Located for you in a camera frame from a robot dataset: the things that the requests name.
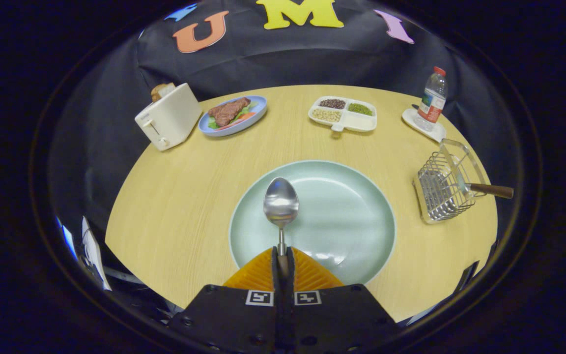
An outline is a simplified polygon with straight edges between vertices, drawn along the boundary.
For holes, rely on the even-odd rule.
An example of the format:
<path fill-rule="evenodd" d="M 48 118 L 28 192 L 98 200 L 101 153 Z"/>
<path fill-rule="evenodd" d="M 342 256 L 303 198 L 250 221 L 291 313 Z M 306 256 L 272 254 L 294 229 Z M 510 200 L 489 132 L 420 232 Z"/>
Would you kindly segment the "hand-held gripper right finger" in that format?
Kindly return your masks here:
<path fill-rule="evenodd" d="M 285 354 L 367 353 L 399 334 L 399 325 L 364 285 L 340 285 L 294 247 L 287 249 L 285 260 Z"/>

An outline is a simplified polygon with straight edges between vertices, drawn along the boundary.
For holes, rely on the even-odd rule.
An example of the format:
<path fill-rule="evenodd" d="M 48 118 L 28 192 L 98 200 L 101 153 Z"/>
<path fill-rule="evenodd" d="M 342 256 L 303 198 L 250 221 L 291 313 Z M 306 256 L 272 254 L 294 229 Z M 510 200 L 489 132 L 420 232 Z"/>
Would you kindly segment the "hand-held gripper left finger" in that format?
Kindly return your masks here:
<path fill-rule="evenodd" d="M 273 354 L 277 344 L 280 287 L 276 249 L 270 247 L 243 266 L 223 286 L 204 285 L 169 329 L 227 354 Z"/>

